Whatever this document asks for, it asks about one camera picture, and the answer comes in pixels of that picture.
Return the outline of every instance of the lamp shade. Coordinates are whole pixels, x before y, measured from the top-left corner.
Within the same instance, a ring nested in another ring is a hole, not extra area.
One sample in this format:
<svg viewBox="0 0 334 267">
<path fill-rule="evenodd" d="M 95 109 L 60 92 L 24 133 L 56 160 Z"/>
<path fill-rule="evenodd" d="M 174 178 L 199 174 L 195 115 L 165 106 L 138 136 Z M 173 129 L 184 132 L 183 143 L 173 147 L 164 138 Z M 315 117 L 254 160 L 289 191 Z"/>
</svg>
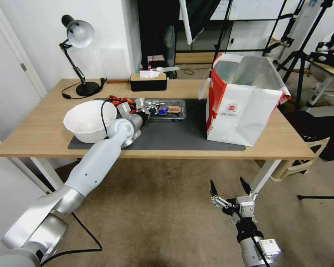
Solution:
<svg viewBox="0 0 334 267">
<path fill-rule="evenodd" d="M 67 28 L 67 38 L 72 46 L 84 48 L 92 42 L 94 29 L 88 22 L 74 20 L 71 16 L 64 15 L 62 23 Z"/>
</svg>

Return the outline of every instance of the wooden table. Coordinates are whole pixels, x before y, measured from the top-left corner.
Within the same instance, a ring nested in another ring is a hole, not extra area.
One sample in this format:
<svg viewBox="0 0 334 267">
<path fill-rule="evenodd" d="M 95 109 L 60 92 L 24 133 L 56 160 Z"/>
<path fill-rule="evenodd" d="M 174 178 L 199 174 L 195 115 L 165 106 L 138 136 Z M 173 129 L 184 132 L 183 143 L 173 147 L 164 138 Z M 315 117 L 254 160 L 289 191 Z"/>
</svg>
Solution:
<svg viewBox="0 0 334 267">
<path fill-rule="evenodd" d="M 166 91 L 132 92 L 128 83 L 106 83 L 103 90 L 84 99 L 65 99 L 62 89 L 77 83 L 62 79 L 42 102 L 20 123 L 0 145 L 2 157 L 31 158 L 54 188 L 62 181 L 46 158 L 81 158 L 87 150 L 68 149 L 72 134 L 65 129 L 63 118 L 79 103 L 109 95 L 130 98 L 198 98 L 201 80 L 168 80 Z M 65 93 L 72 97 L 75 87 Z M 254 147 L 244 151 L 180 151 L 180 150 L 122 150 L 121 158 L 173 159 L 266 159 L 251 187 L 259 191 L 282 159 L 313 159 L 314 153 L 276 109 Z"/>
<path fill-rule="evenodd" d="M 334 67 L 314 62 L 312 60 L 308 60 L 308 62 L 312 65 L 312 67 L 318 68 L 325 72 L 326 78 L 320 84 L 320 86 L 315 90 L 315 94 L 306 102 L 306 105 L 302 108 L 302 110 L 312 114 L 315 117 L 325 117 L 325 116 L 334 116 L 334 106 L 321 106 L 314 107 L 318 99 L 323 95 L 328 95 L 329 97 L 334 98 L 334 94 L 326 93 L 326 89 L 334 80 Z"/>
</svg>

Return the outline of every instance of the plastic bowl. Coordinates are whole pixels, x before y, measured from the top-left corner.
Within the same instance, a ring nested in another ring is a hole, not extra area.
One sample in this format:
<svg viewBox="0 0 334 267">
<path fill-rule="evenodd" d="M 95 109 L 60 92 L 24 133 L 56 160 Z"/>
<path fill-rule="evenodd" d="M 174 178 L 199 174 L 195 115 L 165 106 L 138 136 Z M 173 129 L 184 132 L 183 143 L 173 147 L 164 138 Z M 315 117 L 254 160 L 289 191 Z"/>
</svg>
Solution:
<svg viewBox="0 0 334 267">
<path fill-rule="evenodd" d="M 96 143 L 103 140 L 107 136 L 100 114 L 103 102 L 103 100 L 93 100 L 75 106 L 64 117 L 64 126 L 81 142 Z M 106 102 L 103 107 L 106 126 L 116 119 L 116 114 L 116 107 Z"/>
</svg>

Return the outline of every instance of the lamp base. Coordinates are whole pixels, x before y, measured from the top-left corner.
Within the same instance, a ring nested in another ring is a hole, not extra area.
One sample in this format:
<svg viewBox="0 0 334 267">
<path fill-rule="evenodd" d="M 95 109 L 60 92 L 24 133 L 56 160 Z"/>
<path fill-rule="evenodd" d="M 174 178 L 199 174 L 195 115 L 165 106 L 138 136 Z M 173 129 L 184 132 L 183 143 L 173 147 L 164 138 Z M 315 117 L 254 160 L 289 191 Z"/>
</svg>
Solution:
<svg viewBox="0 0 334 267">
<path fill-rule="evenodd" d="M 86 85 L 80 84 L 75 90 L 77 92 L 77 95 L 91 96 L 100 92 L 100 85 L 95 82 L 86 82 Z"/>
</svg>

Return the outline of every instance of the tissue box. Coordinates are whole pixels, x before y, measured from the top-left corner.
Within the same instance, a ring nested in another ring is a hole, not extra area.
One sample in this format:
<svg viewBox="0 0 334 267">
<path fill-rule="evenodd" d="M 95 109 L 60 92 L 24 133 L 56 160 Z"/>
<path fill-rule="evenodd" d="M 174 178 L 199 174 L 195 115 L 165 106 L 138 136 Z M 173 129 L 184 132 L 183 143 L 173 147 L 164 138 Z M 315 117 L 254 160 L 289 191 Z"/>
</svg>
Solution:
<svg viewBox="0 0 334 267">
<path fill-rule="evenodd" d="M 131 91 L 164 91 L 167 89 L 167 77 L 160 73 L 156 78 L 140 78 L 138 73 L 130 76 Z"/>
</svg>

